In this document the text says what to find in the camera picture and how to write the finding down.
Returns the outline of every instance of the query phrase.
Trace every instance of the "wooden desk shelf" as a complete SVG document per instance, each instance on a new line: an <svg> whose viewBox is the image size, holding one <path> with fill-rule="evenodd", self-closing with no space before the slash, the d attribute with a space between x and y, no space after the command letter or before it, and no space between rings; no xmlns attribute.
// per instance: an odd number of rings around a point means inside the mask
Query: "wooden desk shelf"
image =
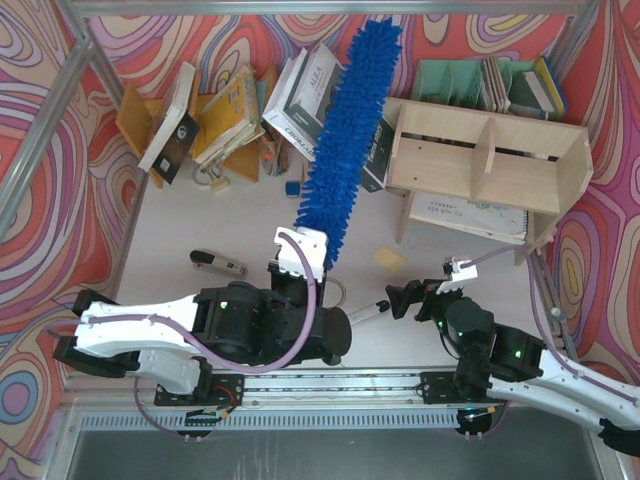
<svg viewBox="0 0 640 480"><path fill-rule="evenodd" d="M584 127L398 99L388 99L385 115L396 124L390 187L528 210L529 251L546 243L593 174ZM406 196L399 241L412 198Z"/></svg>

